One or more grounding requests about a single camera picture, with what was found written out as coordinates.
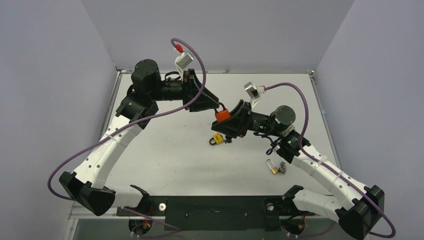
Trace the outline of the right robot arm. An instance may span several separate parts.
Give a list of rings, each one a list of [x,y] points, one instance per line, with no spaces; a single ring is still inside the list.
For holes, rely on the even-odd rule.
[[[283,209],[294,214],[310,212],[337,222],[352,238],[363,240],[381,219],[385,193],[377,185],[369,187],[353,179],[320,154],[294,126],[295,111],[281,105],[271,114],[252,111],[251,104],[240,100],[229,111],[215,111],[211,129],[227,138],[244,137],[248,131],[264,138],[275,136],[267,153],[276,153],[287,163],[315,179],[330,192],[329,196],[294,185],[284,194]]]

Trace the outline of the brass padlock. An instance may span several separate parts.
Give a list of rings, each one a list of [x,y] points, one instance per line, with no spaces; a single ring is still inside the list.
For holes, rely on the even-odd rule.
[[[280,172],[279,168],[276,167],[276,165],[270,159],[266,160],[266,164],[270,168],[270,171],[272,172],[273,175],[276,175]]]

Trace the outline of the yellow padlock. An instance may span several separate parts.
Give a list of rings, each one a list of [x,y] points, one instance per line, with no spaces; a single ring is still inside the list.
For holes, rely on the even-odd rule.
[[[209,139],[209,144],[211,146],[215,146],[215,145],[219,145],[221,143],[223,143],[225,140],[223,138],[223,136],[220,133],[215,133],[212,138]]]

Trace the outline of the orange black padlock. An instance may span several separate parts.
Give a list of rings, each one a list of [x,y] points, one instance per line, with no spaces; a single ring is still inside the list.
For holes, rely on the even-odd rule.
[[[214,116],[218,123],[228,120],[231,117],[229,110],[225,107],[222,102],[218,102],[218,106],[222,107],[222,110],[218,111],[218,108],[214,109]]]

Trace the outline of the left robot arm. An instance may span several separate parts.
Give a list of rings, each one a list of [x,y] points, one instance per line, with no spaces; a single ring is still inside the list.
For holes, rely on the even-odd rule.
[[[96,216],[113,207],[129,207],[136,215],[149,209],[147,192],[136,185],[124,189],[107,187],[107,178],[130,142],[151,119],[159,118],[159,101],[182,101],[190,112],[220,107],[217,96],[198,80],[195,71],[184,70],[177,78],[162,79],[152,59],[139,61],[131,74],[132,84],[116,109],[101,141],[72,172],[63,172],[59,182],[69,197]]]

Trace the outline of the silver keys bunch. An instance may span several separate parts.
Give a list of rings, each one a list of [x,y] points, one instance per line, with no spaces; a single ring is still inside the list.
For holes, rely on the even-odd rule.
[[[232,141],[233,141],[233,138],[231,136],[228,136],[228,135],[225,136],[224,142],[226,144],[232,143]]]

